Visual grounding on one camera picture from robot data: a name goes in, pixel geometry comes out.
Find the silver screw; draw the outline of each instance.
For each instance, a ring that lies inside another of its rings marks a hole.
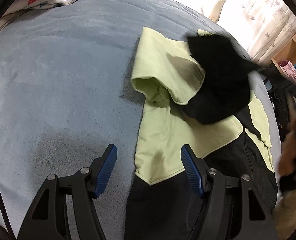
[[[250,181],[250,176],[248,174],[243,174],[242,179],[245,181]]]
[[[47,176],[47,179],[48,180],[54,180],[56,178],[56,175],[55,174],[49,174],[48,176]]]
[[[82,168],[82,169],[80,170],[80,172],[81,172],[82,174],[87,174],[89,171],[90,171],[90,169],[89,169],[88,167],[84,167],[84,168]]]
[[[208,172],[209,172],[209,174],[211,174],[211,175],[216,175],[216,174],[217,174],[217,170],[214,169],[214,168],[210,168],[210,169],[208,170]]]

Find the light green fabric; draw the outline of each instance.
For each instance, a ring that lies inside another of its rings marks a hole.
[[[187,104],[199,91],[204,77],[204,70],[189,56],[185,42],[167,39],[146,27],[143,29],[132,73],[134,89],[146,96],[135,165],[136,175],[149,185],[184,170],[180,159],[184,144],[189,144],[195,154],[203,158],[242,133],[242,125],[235,116],[202,125],[179,110],[178,105]],[[251,139],[273,171],[268,119],[253,92],[249,107],[253,124],[262,135],[262,141],[256,136]]]

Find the bed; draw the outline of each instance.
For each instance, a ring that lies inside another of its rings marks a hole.
[[[106,238],[123,239],[144,104],[130,75],[144,26],[174,40],[198,29],[227,34],[172,0],[79,0],[25,13],[0,32],[0,190],[15,234],[48,174],[71,175],[114,143],[117,163],[95,206]],[[281,146],[272,104],[260,75],[250,80],[268,116],[276,169]],[[67,204],[78,239],[72,200]]]

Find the floral curtain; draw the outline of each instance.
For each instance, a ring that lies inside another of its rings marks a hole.
[[[218,24],[260,64],[296,33],[296,17],[282,0],[226,0]]]

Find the blue bedsheet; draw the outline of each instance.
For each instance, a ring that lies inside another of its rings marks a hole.
[[[117,163],[95,206],[107,239],[123,239],[144,104],[130,75],[144,26],[175,40],[197,29],[226,33],[172,0],[79,0],[28,12],[1,31],[0,190],[16,234],[48,174],[74,174],[114,143]],[[280,141],[268,94],[258,74],[251,80],[277,156]],[[70,198],[68,209],[72,238],[78,239]]]

